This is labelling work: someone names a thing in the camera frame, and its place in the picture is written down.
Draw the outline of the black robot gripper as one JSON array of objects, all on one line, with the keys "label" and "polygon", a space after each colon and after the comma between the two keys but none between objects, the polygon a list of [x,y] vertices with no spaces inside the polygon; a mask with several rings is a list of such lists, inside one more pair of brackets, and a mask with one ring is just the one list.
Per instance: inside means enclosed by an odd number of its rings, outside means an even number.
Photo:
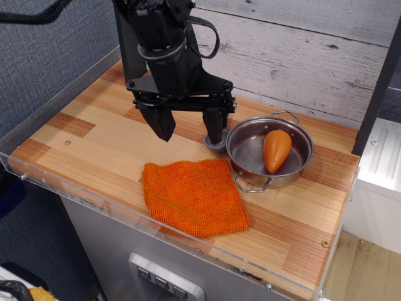
[{"label": "black robot gripper", "polygon": [[[172,110],[205,110],[203,121],[211,143],[221,143],[227,117],[236,110],[232,82],[206,72],[201,58],[186,47],[148,50],[139,46],[138,52],[151,75],[127,81],[126,87],[134,94],[137,104]],[[175,129],[171,110],[140,109],[140,112],[158,138],[166,142],[171,139]]]}]

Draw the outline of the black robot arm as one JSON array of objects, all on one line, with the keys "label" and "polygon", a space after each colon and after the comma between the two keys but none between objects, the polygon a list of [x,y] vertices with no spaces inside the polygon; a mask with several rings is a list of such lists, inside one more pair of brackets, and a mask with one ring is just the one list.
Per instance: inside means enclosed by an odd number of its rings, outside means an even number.
[{"label": "black robot arm", "polygon": [[222,141],[227,117],[236,110],[233,84],[205,71],[202,61],[216,56],[220,39],[211,54],[198,47],[194,25],[215,31],[215,26],[191,15],[194,1],[115,1],[115,7],[133,29],[138,54],[151,74],[127,80],[134,104],[159,138],[170,140],[174,111],[202,112],[213,144]]}]

